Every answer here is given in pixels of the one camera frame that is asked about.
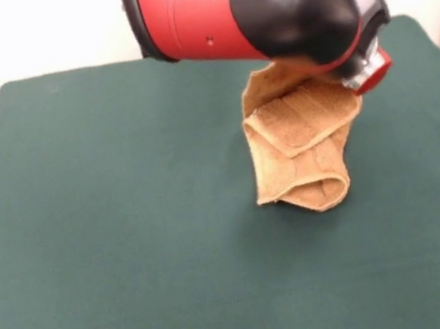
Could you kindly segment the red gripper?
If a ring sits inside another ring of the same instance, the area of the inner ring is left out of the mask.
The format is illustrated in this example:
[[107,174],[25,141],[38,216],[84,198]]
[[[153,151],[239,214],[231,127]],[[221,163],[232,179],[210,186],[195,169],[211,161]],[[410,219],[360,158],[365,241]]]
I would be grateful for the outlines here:
[[352,79],[353,91],[361,95],[373,90],[384,79],[392,64],[389,54],[383,48],[378,48],[367,60],[363,70]]

